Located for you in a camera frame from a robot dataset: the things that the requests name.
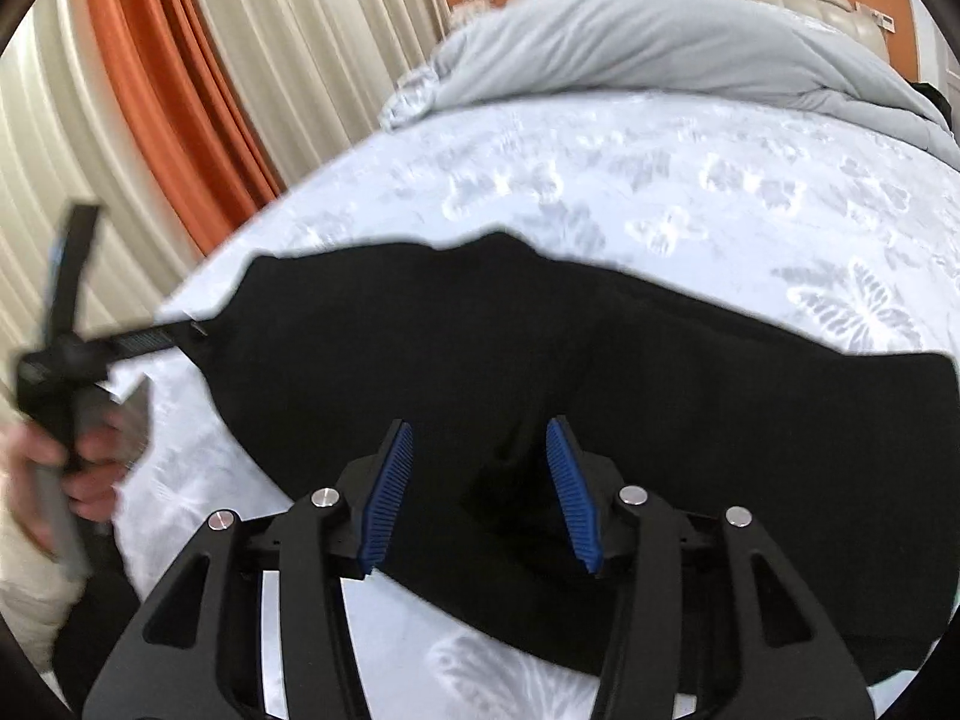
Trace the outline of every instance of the curtain fold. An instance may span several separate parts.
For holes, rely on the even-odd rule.
[[[203,253],[282,184],[248,126],[194,0],[89,0],[120,109]]]
[[[446,0],[198,0],[287,185],[377,127],[394,82],[445,34]]]
[[[110,90],[85,0],[37,0],[0,57],[0,381],[38,341],[49,251],[70,199],[99,199],[80,327],[148,322],[197,252]],[[0,398],[0,422],[13,418]]]

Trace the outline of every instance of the human hand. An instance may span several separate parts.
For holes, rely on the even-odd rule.
[[[116,415],[107,415],[107,424],[80,437],[77,451],[92,466],[79,473],[64,476],[64,492],[70,498],[70,509],[78,517],[94,522],[107,522],[116,509],[114,485],[123,479],[126,466],[115,457],[120,443]],[[40,510],[33,463],[62,466],[67,453],[35,422],[24,422],[6,432],[0,443],[0,463],[6,466],[7,505],[13,519],[44,552],[53,552],[53,533]]]

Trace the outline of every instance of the beige curtain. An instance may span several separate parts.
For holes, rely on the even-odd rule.
[[[37,0],[0,57],[0,380],[37,340],[49,251],[69,199],[107,207],[83,329],[149,320],[197,253],[112,96],[85,0]],[[0,422],[13,415],[0,403]]]
[[[199,0],[288,186],[376,129],[394,81],[443,36],[446,0]]]

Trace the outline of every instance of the white bed sheet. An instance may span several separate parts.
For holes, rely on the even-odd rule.
[[[818,114],[661,92],[525,98],[373,136],[244,227],[161,315],[216,312],[257,252],[445,247],[506,228],[551,256],[616,266],[838,348],[955,355],[958,199],[960,175],[928,153]],[[154,443],[117,529],[146,593],[210,512],[261,517],[289,501],[184,355],[127,365],[114,386],[141,373],[155,382]],[[589,716],[593,678],[486,640],[382,575],[345,585],[374,720]],[[268,709],[283,716],[275,578],[266,586]],[[872,688],[877,708],[910,676]]]

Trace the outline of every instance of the wall switch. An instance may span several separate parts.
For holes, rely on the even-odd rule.
[[[885,29],[888,32],[896,32],[896,25],[894,24],[893,16],[888,16],[886,13],[881,13],[876,8],[872,8],[870,5],[865,5],[862,2],[858,2],[856,4],[856,10],[858,13],[862,13],[873,19],[880,29]]]

